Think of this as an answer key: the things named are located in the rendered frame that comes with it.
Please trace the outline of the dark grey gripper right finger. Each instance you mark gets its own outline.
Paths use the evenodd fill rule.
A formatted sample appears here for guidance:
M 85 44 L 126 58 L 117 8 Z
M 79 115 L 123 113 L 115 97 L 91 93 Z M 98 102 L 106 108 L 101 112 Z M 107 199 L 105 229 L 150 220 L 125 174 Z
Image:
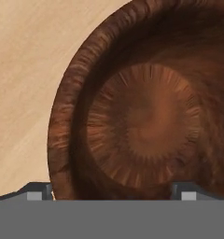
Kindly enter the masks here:
M 171 199 L 178 201 L 205 201 L 224 200 L 224 197 L 208 192 L 191 182 L 175 182 L 172 186 Z

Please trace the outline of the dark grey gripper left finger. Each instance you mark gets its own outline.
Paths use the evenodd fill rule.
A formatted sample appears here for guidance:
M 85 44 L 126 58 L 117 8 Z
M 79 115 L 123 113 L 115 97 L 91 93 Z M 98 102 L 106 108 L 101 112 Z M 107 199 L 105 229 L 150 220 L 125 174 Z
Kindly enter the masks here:
M 49 182 L 29 182 L 19 190 L 1 195 L 0 201 L 4 200 L 52 201 L 52 186 Z

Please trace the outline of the brown wooden bowl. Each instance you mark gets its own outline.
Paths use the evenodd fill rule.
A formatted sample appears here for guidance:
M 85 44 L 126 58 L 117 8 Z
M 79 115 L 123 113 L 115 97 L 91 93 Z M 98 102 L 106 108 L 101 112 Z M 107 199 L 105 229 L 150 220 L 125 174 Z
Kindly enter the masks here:
M 130 0 L 68 64 L 51 109 L 59 200 L 224 198 L 224 0 Z

